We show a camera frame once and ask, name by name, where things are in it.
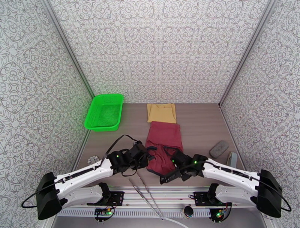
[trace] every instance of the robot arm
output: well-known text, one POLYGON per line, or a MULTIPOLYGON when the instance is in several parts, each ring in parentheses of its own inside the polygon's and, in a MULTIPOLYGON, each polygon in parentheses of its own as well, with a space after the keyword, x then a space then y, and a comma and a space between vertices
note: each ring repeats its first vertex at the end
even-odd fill
POLYGON ((148 165, 151 156, 140 141, 128 150, 114 151, 103 160, 80 170, 54 176, 45 174, 36 190, 38 219, 47 219, 62 208, 108 200, 110 193, 104 183, 84 187, 105 177, 123 173, 127 169, 138 170, 148 165))
MULTIPOLYGON (((38 219, 52 217, 65 207, 107 202, 110 192, 106 184, 100 183, 93 187, 84 186, 125 172, 127 169, 144 168, 150 160, 151 156, 147 153, 146 148, 140 141, 136 141, 130 150, 114 151, 103 160, 80 170, 56 177, 52 172, 45 174, 35 192, 38 219)), ((211 185, 207 196, 210 202, 215 203, 216 206, 220 202, 243 203, 256 206, 267 215, 278 218, 281 216, 282 189, 268 171, 262 170, 260 174, 247 172, 217 163, 199 154, 195 154, 191 158, 178 152, 173 155, 172 160, 176 169, 161 177, 161 184, 179 177, 185 181, 191 176, 220 180, 233 187, 211 185)))
POLYGON ((199 154, 191 158, 180 151, 176 152, 171 159, 176 169, 161 177, 161 184, 179 177, 183 181, 191 176, 212 178, 233 186, 211 184, 207 197, 212 205, 217 206, 219 203, 228 202, 248 204, 256 206, 266 215, 281 217, 281 199, 287 201, 281 195, 281 186, 270 172, 263 169, 260 173, 248 172, 220 164, 199 154))

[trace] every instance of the metal frame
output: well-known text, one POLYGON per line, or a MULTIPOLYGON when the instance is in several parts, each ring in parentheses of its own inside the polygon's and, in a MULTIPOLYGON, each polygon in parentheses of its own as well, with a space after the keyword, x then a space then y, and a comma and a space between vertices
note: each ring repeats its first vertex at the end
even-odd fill
POLYGON ((86 87, 91 98, 94 98, 95 94, 94 94, 86 76, 83 73, 82 67, 80 66, 79 61, 76 58, 76 55, 75 55, 73 49, 71 48, 68 38, 67 38, 66 34, 64 33, 63 28, 62 28, 61 24, 59 23, 58 18, 56 17, 56 14, 54 12, 54 9, 52 7, 50 0, 41 0, 41 3, 46 11, 47 16, 49 17, 51 24, 54 26, 54 29, 56 30, 56 33, 57 33, 59 39, 61 40, 63 46, 65 47, 66 52, 69 55, 71 62, 73 63, 73 66, 75 67, 76 71, 78 72, 84 86, 86 87))
MULTIPOLYGON (((196 186, 156 186, 147 187, 151 195, 155 199, 157 206, 160 209, 181 209, 186 205, 194 205, 195 200, 190 199, 188 196, 194 192, 208 192, 209 187, 196 187, 196 186)), ((149 201, 149 203, 155 208, 152 203, 151 196, 145 187, 137 187, 139 192, 149 201)), ((147 203, 137 194, 136 190, 131 187, 109 187, 110 191, 123 191, 124 200, 123 206, 125 208, 149 208, 147 203)), ((252 207, 249 204, 233 204, 232 207, 252 207)))
POLYGON ((233 138, 232 132, 231 132, 231 130, 230 130, 230 128, 229 128, 228 122, 226 121, 226 118, 225 118, 224 113, 223 113, 223 111, 222 111, 221 108, 220 108, 220 112, 221 112, 221 115, 222 115, 223 120, 224 120, 224 122, 225 122, 226 128, 227 128, 227 130, 228 130, 228 132, 229 132, 229 134, 230 134, 231 140, 232 140, 232 142, 233 142, 233 144, 234 144, 234 147, 235 147, 235 150, 236 150, 236 152, 237 152, 238 158, 239 158, 239 160, 241 161, 241 164, 242 164, 242 166, 243 166, 243 169, 244 169, 244 170, 247 170, 247 169, 246 169, 246 166, 245 166, 245 163, 244 163, 244 161, 242 160, 240 151, 239 151, 239 149, 238 149, 238 147, 237 147, 237 143, 236 143, 236 141, 235 141, 234 138, 233 138))
POLYGON ((79 152, 77 154, 77 157, 72 165, 72 172, 75 171, 78 167, 78 164, 79 164, 79 161, 81 159, 81 156, 82 156, 82 153, 84 151, 84 148, 86 147, 86 144, 87 144, 87 141, 90 137, 90 134, 91 134, 91 130, 86 130, 85 131, 85 134, 84 134, 84 137, 83 137, 83 140, 82 140, 82 143, 80 145, 80 149, 79 149, 79 152))
POLYGON ((238 62, 237 67, 235 68, 235 71, 234 71, 222 97, 220 98, 219 107, 222 107, 224 100, 226 99, 226 97, 227 97, 230 89, 232 88, 237 76, 239 75, 241 69, 245 65, 245 62, 247 61, 248 56, 251 54, 254 46, 256 45, 256 42, 257 42, 258 38, 260 37, 260 35, 262 34, 264 27, 265 27, 266 23, 268 22, 271 14, 273 13, 274 8, 277 5, 278 1, 279 0, 269 0, 268 1, 267 5, 265 7, 265 10, 263 11, 262 16, 259 19, 259 22, 257 23, 256 28, 249 40, 249 43, 248 43, 240 61, 238 62))

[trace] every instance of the gray floor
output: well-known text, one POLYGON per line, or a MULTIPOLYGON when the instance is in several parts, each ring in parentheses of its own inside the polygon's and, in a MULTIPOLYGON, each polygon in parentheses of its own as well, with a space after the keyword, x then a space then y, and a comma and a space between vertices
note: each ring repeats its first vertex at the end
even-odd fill
MULTIPOLYGON (((176 219, 189 228, 266 228, 264 221, 256 208, 237 208, 232 209, 230 217, 224 222, 214 224, 208 218, 191 218, 176 219)), ((94 218, 81 217, 57 217, 53 228, 113 228, 113 227, 130 227, 130 228, 180 228, 181 226, 170 221, 161 221, 159 219, 135 219, 135 218, 111 218, 110 220, 97 224, 94 218)))
MULTIPOLYGON (((221 112, 217 104, 176 104, 177 123, 180 124, 180 131, 183 144, 183 152, 191 157, 194 154, 209 156, 209 150, 220 140, 225 140, 229 148, 225 153, 214 159, 217 162, 226 164, 229 151, 236 152, 233 141, 227 130, 221 112)), ((146 104, 124 104, 121 116, 120 127, 114 132, 94 132, 92 131, 88 142, 82 153, 78 164, 78 169, 87 166, 87 160, 91 156, 97 155, 100 159, 105 154, 110 145, 122 134, 128 134, 137 140, 145 143, 150 124, 147 123, 146 104)), ((114 150, 130 148, 132 141, 122 138, 114 147, 114 150)), ((238 159, 237 168, 243 169, 241 161, 238 159)), ((160 186, 159 177, 146 169, 140 169, 139 175, 148 186, 160 186)), ((131 177, 136 185, 141 186, 137 176, 131 177)), ((131 186, 128 178, 116 174, 101 180, 109 186, 131 186)), ((209 178, 190 178, 183 182, 180 178, 164 186, 210 186, 211 183, 221 183, 209 178)))

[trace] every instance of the wall panel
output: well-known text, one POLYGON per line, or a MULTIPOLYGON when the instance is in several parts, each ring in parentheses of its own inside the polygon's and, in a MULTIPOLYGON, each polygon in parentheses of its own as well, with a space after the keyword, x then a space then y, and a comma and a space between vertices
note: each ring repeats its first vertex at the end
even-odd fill
POLYGON ((277 4, 222 106, 242 159, 267 169, 293 211, 280 227, 300 227, 300 4, 277 4))
POLYGON ((91 97, 38 0, 1 1, 0 17, 0 227, 39 227, 21 202, 71 170, 91 97))
POLYGON ((267 0, 51 0, 95 94, 218 102, 267 0))

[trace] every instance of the yellow towel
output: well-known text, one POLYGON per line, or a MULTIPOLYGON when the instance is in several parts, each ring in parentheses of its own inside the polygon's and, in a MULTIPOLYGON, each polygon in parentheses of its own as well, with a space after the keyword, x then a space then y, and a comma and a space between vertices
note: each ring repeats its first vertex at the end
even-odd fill
POLYGON ((152 121, 176 123, 175 104, 147 104, 148 123, 152 121))

